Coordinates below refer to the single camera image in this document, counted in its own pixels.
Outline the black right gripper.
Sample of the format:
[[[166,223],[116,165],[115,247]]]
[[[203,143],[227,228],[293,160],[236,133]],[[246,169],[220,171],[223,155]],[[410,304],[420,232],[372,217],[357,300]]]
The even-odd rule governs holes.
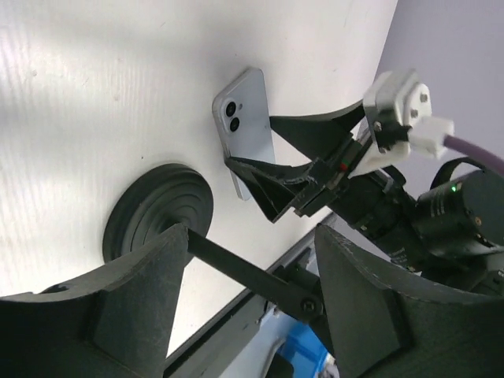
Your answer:
[[[393,119],[375,120],[362,126],[356,149],[352,147],[345,152],[324,185],[327,165],[322,160],[353,138],[351,131],[364,116],[362,101],[331,113],[271,116],[271,129],[311,162],[300,166],[276,165],[242,157],[227,157],[224,162],[245,183],[265,217],[273,223],[289,209],[300,217],[312,216],[319,207],[310,203],[323,188],[337,192],[339,186],[356,176],[382,170],[404,186],[406,178],[394,164],[406,157],[406,127]]]

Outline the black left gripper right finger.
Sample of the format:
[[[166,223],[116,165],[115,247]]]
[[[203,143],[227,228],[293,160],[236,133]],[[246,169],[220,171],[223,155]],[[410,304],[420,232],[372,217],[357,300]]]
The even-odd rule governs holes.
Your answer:
[[[426,280],[325,225],[315,247],[340,376],[502,376],[502,298]]]

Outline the black phone stand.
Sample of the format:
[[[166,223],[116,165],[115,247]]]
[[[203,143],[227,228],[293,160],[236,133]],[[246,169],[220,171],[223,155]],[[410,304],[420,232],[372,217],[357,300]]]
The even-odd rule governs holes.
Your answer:
[[[189,229],[188,253],[307,324],[331,344],[320,279],[299,266],[271,273],[208,240],[213,194],[204,177],[181,164],[161,165],[140,176],[113,207],[105,227],[106,262],[138,250],[174,224]]]

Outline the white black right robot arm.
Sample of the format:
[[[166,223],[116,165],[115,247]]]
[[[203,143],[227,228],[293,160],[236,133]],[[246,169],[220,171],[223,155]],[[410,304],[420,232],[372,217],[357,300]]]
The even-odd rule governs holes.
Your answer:
[[[365,116],[356,102],[333,113],[271,117],[272,130],[308,158],[276,165],[227,157],[269,221],[289,209],[312,216],[329,208],[391,261],[440,284],[484,295],[503,293],[503,179],[479,162],[444,163],[417,198],[394,166],[352,176],[371,146],[351,130]]]

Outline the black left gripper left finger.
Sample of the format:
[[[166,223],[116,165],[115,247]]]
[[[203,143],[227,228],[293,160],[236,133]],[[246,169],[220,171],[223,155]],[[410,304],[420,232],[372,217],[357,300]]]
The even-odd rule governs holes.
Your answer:
[[[162,376],[187,250],[177,224],[82,276],[3,297],[2,376]]]

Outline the light blue smartphone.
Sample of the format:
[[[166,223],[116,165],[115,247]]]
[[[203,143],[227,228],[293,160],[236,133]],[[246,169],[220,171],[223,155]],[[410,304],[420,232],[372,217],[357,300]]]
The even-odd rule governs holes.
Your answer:
[[[226,158],[276,161],[260,69],[250,67],[237,76],[214,98],[212,111]]]

